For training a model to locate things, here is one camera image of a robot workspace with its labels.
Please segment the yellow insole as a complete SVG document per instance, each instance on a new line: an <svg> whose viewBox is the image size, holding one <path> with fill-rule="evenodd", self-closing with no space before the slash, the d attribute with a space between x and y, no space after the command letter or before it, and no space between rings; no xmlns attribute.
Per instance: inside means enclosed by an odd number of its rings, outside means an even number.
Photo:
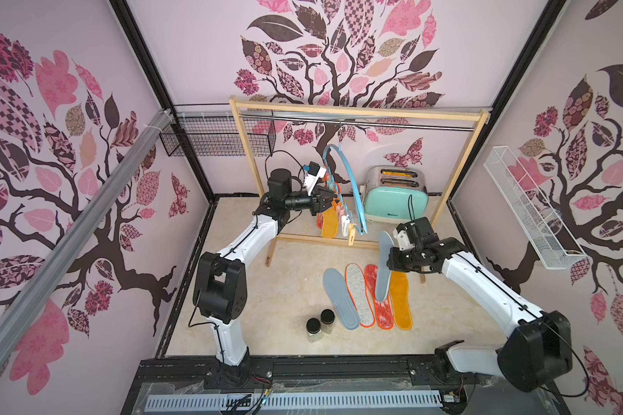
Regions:
<svg viewBox="0 0 623 415"><path fill-rule="evenodd" d="M390 306L396 327L404 331L411 330L414 325L408 294L409 283L407 275L399 271L393 271L389 281Z"/></svg>
<svg viewBox="0 0 623 415"><path fill-rule="evenodd" d="M327 240L334 239L337 236L339 227L336 202L332 202L332 206L323 212L322 218L321 237Z"/></svg>

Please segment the right black lid jar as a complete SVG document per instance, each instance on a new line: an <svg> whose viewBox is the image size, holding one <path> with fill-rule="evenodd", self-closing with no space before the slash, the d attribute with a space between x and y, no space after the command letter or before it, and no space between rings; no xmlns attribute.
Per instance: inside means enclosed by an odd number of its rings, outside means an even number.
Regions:
<svg viewBox="0 0 623 415"><path fill-rule="evenodd" d="M332 333L335 327L335 322L336 322L336 315L333 310L325 309L321 312L320 314L321 330L325 334L330 335Z"/></svg>

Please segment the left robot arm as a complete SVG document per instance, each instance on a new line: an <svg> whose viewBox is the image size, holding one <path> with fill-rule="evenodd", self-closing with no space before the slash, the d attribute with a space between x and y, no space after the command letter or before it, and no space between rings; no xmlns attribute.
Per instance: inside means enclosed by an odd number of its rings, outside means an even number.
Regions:
<svg viewBox="0 0 623 415"><path fill-rule="evenodd" d="M197 264L193 290L195 310L213 327L216 359L239 368L249 348L242 337L239 316L247 304L247 268L257 254L281 233L292 212L323 214L332 207L335 193L319 184L326 169L315 162L303 168L301 189L288 169L275 169L268 178L268 192L260 199L247 228L220 252L205 252Z"/></svg>

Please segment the red orange insole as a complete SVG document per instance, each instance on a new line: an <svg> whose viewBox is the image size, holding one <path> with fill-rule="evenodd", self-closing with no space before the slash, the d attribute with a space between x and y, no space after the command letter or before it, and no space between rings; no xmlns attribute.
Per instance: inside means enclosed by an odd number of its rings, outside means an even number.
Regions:
<svg viewBox="0 0 623 415"><path fill-rule="evenodd" d="M370 294L372 309L374 311L377 326L381 330L392 330L395 322L390 297L387 296L382 302L378 302L376 299L377 274L378 267L376 265L369 264L365 267L365 282L368 293Z"/></svg>
<svg viewBox="0 0 623 415"><path fill-rule="evenodd" d="M319 213L317 214L317 219L316 219L316 226L318 229L322 229L324 226L324 215Z"/></svg>

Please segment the orange rimmed grey insole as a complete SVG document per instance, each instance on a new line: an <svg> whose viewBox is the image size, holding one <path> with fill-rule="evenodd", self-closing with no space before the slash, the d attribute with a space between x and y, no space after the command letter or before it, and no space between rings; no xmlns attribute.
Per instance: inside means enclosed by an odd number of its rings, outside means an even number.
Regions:
<svg viewBox="0 0 623 415"><path fill-rule="evenodd" d="M348 264L345 268L344 279L352 302L360 317L360 325L364 328L372 327L376 320L374 311L370 305L370 298L368 296L363 270L358 264Z"/></svg>

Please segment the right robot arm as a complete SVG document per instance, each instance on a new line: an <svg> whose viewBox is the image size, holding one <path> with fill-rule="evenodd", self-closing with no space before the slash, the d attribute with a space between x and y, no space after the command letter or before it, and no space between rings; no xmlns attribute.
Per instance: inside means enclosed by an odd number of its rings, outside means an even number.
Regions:
<svg viewBox="0 0 623 415"><path fill-rule="evenodd" d="M506 340L495 345L449 342L434 351L441 381L459 374L489 375L531 392L573 368L571 326L558 311L547 312L490 273L461 242L441 239L425 217L399 224L379 239L377 296L394 289L396 273L439 273L455 282L495 321Z"/></svg>

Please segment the black lid jar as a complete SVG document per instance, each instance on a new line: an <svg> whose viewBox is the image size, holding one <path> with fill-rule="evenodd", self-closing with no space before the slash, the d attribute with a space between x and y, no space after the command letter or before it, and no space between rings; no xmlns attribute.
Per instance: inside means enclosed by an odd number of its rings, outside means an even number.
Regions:
<svg viewBox="0 0 623 415"><path fill-rule="evenodd" d="M333 310L325 309L321 312L320 314L321 330L325 334L330 335L332 333L335 327L335 322L336 322L336 315Z"/></svg>
<svg viewBox="0 0 623 415"><path fill-rule="evenodd" d="M322 323L318 318L310 318L306 322L306 333L309 342L317 342L323 337Z"/></svg>

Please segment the mint green toaster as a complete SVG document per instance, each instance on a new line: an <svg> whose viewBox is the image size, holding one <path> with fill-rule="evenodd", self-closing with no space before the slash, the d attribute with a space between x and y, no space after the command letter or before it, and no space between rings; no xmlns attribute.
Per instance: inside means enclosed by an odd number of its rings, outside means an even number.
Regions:
<svg viewBox="0 0 623 415"><path fill-rule="evenodd" d="M368 221L412 221L424 216L428 201L426 178L417 169L383 165L367 175L363 209Z"/></svg>

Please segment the left black lid jar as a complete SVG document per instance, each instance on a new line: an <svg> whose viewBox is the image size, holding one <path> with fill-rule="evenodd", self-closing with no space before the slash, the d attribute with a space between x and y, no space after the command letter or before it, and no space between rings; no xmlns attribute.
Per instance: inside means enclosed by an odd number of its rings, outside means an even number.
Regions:
<svg viewBox="0 0 623 415"><path fill-rule="evenodd" d="M309 342L317 342L323 337L322 323L318 318L310 318L306 322L306 333Z"/></svg>

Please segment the aluminium frame bar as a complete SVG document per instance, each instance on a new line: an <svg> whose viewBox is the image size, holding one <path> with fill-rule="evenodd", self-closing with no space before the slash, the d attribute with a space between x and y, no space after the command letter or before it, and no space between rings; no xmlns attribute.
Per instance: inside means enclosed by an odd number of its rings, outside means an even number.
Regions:
<svg viewBox="0 0 623 415"><path fill-rule="evenodd" d="M51 251L35 276L17 295L11 306L0 316L0 368L10 357L17 343L45 306L75 259L98 228L101 219L114 205L124 186L154 147L162 129L174 120L173 110L160 109L143 128L140 137L124 160L109 174L98 193L81 212L62 241Z"/></svg>

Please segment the wooden clothes rack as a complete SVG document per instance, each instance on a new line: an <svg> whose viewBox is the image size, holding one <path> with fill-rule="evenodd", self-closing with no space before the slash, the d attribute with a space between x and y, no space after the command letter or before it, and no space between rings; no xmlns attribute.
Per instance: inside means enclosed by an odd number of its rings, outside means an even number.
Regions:
<svg viewBox="0 0 623 415"><path fill-rule="evenodd" d="M301 212L303 210L309 210L311 198L306 194L306 191L303 187L303 182L301 183L301 190L298 192L291 191L291 181L292 179L299 179L297 176L291 176L290 171L284 169L282 171L273 171L274 174L274 185L273 185L273 194L265 193L261 178L259 175L259 171L256 167L254 154L252 152L251 146L247 141L247 132L245 126L242 121L241 109L263 109L263 110L285 110L290 107L293 112L305 112L305 113L317 113L317 114L330 114L331 110L326 107L318 107L317 105L284 105L284 104L269 104L269 103L247 103L236 101L231 99L229 101L233 115L235 117L235 124L238 127L238 131L241 135L243 148L245 150L245 154L247 157L247 161L249 162L250 169L252 171L253 177L256 181L259 195L261 196L261 201L254 211L252 222L249 227L241 233L241 235L234 240L229 246L223 248L217 257L217 261L221 262L224 265L227 265L227 270L233 270L232 267L240 266L240 271L235 271L236 273L240 273L240 278L244 278L244 273L254 260L255 256L265 247L265 245L272 240L275 240L277 236L280 234L281 230L287 225L290 218L291 211ZM458 159L458 164L454 170L453 174L458 174L460 168L464 166L466 163L466 158L468 152L472 150L474 147L474 142L477 139L477 136L482 131L482 128L489 116L489 113L486 110L481 110L476 113L469 112L407 112L405 110L366 110L366 109L356 109L356 108L345 108L344 110L337 110L337 114L339 115L351 115L351 116L371 116L371 114L376 114L377 117L384 118L403 118L403 119L438 119L438 120L451 120L451 121L474 121L474 127L468 129L468 131L472 131L472 136L466 141L465 150L463 155ZM366 230L366 220L364 218L364 212L362 207L362 202L360 202L360 195L358 194L358 185L356 185L356 179L353 176L351 166L349 165L344 153L337 147L334 146L332 149L339 154L342 158L344 166L346 167L347 173L351 177L351 186L353 188L354 196L356 197L356 208L361 212L360 213L360 233L368 233ZM348 229L348 233L344 233L344 236L348 235L348 243L349 245L354 244L355 234L356 234L356 226L351 223L351 211L348 210L348 214L342 211L342 202L341 202L341 192L338 188L335 189L337 192L338 198L334 200L337 202L337 212L341 214L339 216L340 222L339 224L342 226L342 229Z"/></svg>

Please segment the grey blue insole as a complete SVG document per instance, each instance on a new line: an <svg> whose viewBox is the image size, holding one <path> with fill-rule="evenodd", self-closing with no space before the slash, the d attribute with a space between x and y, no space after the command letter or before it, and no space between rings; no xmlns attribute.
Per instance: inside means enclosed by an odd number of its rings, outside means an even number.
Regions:
<svg viewBox="0 0 623 415"><path fill-rule="evenodd" d="M343 275L337 269L326 269L323 274L323 287L339 322L346 330L356 330L360 326L361 320Z"/></svg>

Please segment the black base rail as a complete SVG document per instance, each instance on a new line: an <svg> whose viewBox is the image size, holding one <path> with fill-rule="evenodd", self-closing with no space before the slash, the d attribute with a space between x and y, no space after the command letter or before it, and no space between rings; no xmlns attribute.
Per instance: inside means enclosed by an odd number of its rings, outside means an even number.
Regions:
<svg viewBox="0 0 623 415"><path fill-rule="evenodd" d="M522 393L506 380L486 375L457 375L440 381L429 354L409 356L256 356L241 380L230 380L209 357L142 361L121 409L146 414L151 395L271 394L433 390L440 408L387 408L275 411L250 409L222 413L151 414L567 414L556 388Z"/></svg>

